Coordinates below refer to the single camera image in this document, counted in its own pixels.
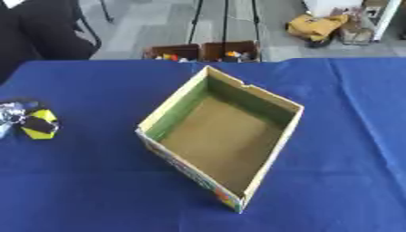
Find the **blue tablecloth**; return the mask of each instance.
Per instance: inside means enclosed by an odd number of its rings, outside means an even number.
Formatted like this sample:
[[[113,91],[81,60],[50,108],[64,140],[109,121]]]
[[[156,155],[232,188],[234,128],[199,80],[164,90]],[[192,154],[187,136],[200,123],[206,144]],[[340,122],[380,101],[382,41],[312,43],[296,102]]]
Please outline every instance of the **blue tablecloth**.
[[[405,59],[213,65],[305,106],[244,214],[133,132],[204,64],[36,62],[0,99],[43,100],[62,129],[0,140],[0,231],[406,231]]]

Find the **tripod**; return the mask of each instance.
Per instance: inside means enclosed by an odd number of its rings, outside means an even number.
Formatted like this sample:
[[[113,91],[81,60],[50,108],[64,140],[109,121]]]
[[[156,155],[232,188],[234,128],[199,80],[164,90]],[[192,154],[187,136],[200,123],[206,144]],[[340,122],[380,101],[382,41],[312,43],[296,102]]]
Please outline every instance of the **tripod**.
[[[193,41],[193,36],[195,35],[196,32],[196,25],[198,24],[198,19],[201,14],[201,7],[203,6],[203,0],[198,0],[198,8],[196,10],[196,14],[194,19],[192,20],[192,30],[190,32],[190,37],[188,39],[188,43],[191,44]],[[225,7],[224,7],[224,18],[223,18],[223,38],[222,38],[222,54],[223,56],[226,55],[226,42],[227,42],[227,26],[228,26],[228,8],[229,8],[229,0],[225,0]],[[258,11],[256,9],[256,0],[252,0],[252,11],[253,11],[253,16],[254,16],[254,25],[256,28],[256,40],[258,42],[258,46],[261,47],[261,41],[260,41],[260,36],[259,36],[259,16],[258,16]],[[262,62],[262,55],[261,53],[259,54],[259,59]]]
[[[107,5],[105,0],[100,0],[101,4],[101,9],[104,12],[104,17],[106,18],[106,21],[109,22],[110,24],[114,23],[114,18],[110,16],[109,11],[107,10]]]

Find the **person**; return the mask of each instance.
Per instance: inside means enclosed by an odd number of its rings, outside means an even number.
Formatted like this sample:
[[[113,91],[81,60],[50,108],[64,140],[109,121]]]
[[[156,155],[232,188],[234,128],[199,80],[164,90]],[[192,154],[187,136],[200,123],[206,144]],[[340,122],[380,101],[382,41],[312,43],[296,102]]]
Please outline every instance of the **person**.
[[[75,32],[77,20],[85,21],[78,0],[29,0],[11,9],[3,0],[0,2],[0,59],[4,62],[0,66],[1,82],[23,62],[87,60],[101,47],[93,30],[96,44]]]

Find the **floor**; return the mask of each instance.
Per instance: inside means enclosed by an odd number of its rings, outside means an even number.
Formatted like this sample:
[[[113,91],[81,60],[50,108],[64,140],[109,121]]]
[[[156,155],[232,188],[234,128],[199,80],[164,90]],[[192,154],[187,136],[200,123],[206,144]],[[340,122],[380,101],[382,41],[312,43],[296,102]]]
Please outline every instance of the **floor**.
[[[108,24],[99,0],[81,0],[90,24],[103,40],[93,59],[140,59],[142,49],[154,45],[183,44],[188,40],[196,0],[106,0],[114,24]],[[284,24],[304,12],[300,0],[257,0],[265,61],[299,57],[406,56],[406,42],[397,39],[406,9],[400,10],[380,43],[343,45],[334,41],[322,49],[310,49],[288,35]],[[219,41],[222,35],[224,1],[205,0],[194,43]],[[254,40],[250,0],[230,1],[228,38]]]

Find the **open box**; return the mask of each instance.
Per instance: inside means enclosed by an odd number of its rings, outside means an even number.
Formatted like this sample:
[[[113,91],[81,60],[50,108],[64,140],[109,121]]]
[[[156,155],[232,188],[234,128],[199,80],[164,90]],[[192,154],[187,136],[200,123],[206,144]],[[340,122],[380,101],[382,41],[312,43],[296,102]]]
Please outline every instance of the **open box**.
[[[258,44],[252,40],[226,42],[226,52],[249,53],[248,62],[259,62]],[[224,58],[223,43],[203,43],[201,53],[203,62],[218,62]]]
[[[155,46],[145,49],[142,52],[143,59],[155,59],[163,54],[176,54],[180,58],[187,58],[190,61],[199,60],[200,47],[198,44],[180,44],[172,46]]]
[[[136,132],[148,149],[241,213],[303,110],[207,66]]]

